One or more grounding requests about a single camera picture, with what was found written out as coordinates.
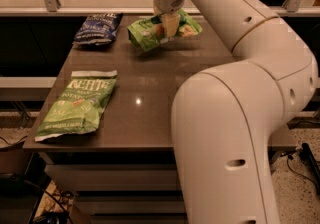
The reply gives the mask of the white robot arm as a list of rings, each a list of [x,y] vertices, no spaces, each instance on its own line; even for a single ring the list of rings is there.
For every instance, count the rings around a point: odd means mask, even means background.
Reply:
[[[280,224],[268,140],[312,98],[316,59],[259,0],[191,0],[236,56],[188,78],[171,133],[189,224]],[[184,0],[154,0],[173,13]]]

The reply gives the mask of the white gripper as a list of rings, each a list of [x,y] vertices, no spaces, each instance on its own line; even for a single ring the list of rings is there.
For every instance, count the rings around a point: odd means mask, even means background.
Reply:
[[[165,36],[167,38],[173,37],[177,32],[180,22],[180,15],[176,11],[183,7],[185,0],[153,0],[153,2],[154,15],[157,16],[164,13],[161,16],[161,21]]]

